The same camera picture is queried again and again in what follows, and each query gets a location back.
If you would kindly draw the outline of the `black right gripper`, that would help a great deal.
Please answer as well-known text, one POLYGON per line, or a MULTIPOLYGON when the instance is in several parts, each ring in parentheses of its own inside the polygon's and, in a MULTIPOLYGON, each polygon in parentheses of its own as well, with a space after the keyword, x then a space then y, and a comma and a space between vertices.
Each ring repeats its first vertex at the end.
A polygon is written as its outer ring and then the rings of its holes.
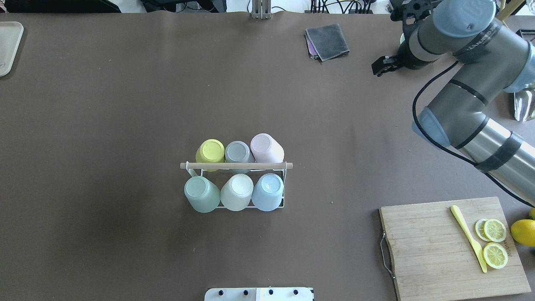
POLYGON ((430 54, 419 45, 411 48, 409 41, 403 41, 394 56, 381 56, 371 64, 374 76, 381 77, 383 74, 405 67, 409 70, 420 70, 425 66, 437 61, 437 55, 430 54))

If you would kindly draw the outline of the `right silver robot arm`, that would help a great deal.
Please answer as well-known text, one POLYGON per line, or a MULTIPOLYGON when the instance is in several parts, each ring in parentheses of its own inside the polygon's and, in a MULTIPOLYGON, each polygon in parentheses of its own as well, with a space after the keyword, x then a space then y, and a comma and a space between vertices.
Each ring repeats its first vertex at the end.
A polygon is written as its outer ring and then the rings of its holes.
POLYGON ((468 162, 503 191, 534 206, 534 147, 489 118, 487 105, 501 92, 534 82, 534 46, 497 17, 493 0, 392 0, 390 18, 403 23, 394 56, 372 64, 373 74, 420 70, 445 54, 460 69, 417 114, 413 130, 435 147, 468 162))

